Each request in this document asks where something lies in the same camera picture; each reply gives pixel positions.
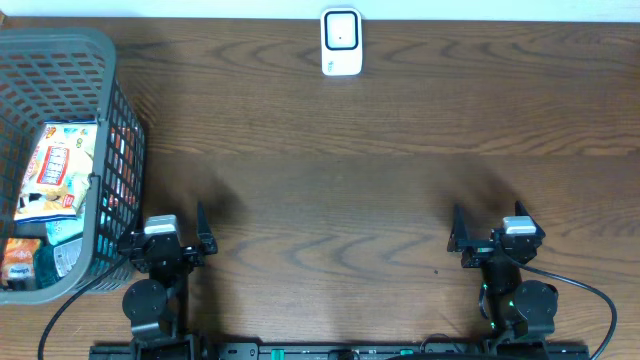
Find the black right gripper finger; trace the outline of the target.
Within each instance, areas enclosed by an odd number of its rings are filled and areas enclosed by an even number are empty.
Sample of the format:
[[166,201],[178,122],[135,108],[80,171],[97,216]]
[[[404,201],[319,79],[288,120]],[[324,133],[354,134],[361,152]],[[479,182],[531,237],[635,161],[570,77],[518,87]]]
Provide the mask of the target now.
[[535,235],[536,237],[539,238],[544,238],[545,237],[545,231],[542,229],[542,227],[534,220],[534,218],[529,214],[528,210],[526,209],[526,207],[524,206],[524,204],[521,201],[516,201],[514,204],[514,211],[515,211],[515,215],[516,216],[530,216],[534,223],[537,226],[537,231],[535,234],[531,234],[531,235]]
[[464,221],[463,209],[459,205],[454,206],[453,224],[449,241],[447,244],[448,252],[463,252],[468,247],[469,236]]

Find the teal mouthwash bottle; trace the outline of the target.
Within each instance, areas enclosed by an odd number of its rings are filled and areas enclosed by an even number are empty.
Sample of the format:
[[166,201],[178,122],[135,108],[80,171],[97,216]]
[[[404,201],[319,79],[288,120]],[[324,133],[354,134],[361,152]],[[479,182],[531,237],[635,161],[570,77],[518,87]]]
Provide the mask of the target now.
[[81,237],[39,249],[34,257],[37,286],[47,288],[63,279],[75,266],[81,249]]

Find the orange tissue pack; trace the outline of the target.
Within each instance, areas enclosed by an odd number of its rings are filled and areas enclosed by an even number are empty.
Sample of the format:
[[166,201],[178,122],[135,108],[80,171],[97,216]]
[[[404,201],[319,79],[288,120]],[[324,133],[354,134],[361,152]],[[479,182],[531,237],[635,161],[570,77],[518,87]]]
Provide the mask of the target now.
[[35,279],[34,258],[42,241],[38,238],[9,238],[1,265],[2,282],[27,281]]

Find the small teal wipes packet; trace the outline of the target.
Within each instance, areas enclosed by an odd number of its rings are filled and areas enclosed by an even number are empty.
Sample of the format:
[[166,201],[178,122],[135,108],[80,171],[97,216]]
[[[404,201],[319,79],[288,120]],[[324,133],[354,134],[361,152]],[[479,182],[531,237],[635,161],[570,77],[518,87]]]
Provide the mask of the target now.
[[45,224],[47,240],[50,245],[58,245],[65,242],[84,230],[84,218],[61,219],[50,221]]

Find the white barcode scanner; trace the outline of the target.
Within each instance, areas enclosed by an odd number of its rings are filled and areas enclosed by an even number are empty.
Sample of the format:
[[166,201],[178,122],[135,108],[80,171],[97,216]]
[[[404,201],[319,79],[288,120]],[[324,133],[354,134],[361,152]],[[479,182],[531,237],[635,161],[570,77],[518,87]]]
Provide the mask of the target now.
[[363,66],[361,14],[354,8],[328,8],[320,18],[321,70],[325,76],[355,76]]

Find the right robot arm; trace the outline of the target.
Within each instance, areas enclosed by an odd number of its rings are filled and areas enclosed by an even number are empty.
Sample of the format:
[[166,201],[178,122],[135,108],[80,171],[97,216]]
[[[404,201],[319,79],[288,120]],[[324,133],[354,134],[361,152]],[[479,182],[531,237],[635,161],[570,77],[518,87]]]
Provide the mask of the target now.
[[521,276],[544,237],[521,202],[515,203],[515,214],[505,217],[485,239],[471,238],[462,207],[454,207],[447,250],[461,255],[462,267],[482,272],[478,304],[493,331],[483,347],[492,355],[533,353],[555,331],[557,289]]

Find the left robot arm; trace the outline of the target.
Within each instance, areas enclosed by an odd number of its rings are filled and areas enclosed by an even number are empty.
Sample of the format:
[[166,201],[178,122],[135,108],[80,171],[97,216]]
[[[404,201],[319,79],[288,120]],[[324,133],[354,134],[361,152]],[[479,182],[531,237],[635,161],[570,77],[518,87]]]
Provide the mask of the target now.
[[118,251],[146,279],[131,285],[122,301],[130,320],[134,359],[215,359],[205,336],[187,329],[188,276],[218,252],[205,209],[197,205],[199,243],[182,245],[177,217],[149,218],[144,228],[122,238]]

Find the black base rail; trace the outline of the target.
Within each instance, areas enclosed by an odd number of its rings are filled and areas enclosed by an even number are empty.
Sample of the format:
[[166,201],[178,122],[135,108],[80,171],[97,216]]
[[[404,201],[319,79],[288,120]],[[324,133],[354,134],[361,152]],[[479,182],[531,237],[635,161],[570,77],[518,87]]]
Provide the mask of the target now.
[[330,359],[567,359],[590,357],[584,345],[506,344],[489,353],[476,344],[431,341],[416,344],[256,344],[220,343],[197,348],[189,343],[156,349],[132,345],[98,345],[89,350],[95,359],[212,359],[212,360],[330,360]]

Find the grey plastic mesh basket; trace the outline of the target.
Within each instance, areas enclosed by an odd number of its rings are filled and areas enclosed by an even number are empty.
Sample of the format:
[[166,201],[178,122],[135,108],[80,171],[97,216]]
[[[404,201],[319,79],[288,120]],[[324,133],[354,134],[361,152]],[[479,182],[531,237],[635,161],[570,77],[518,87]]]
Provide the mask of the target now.
[[117,263],[122,235],[140,216],[146,139],[116,75],[116,49],[89,28],[1,33],[1,238],[23,237],[13,217],[45,122],[94,120],[82,248],[70,273],[44,289],[2,289],[4,305],[37,305],[75,293]]

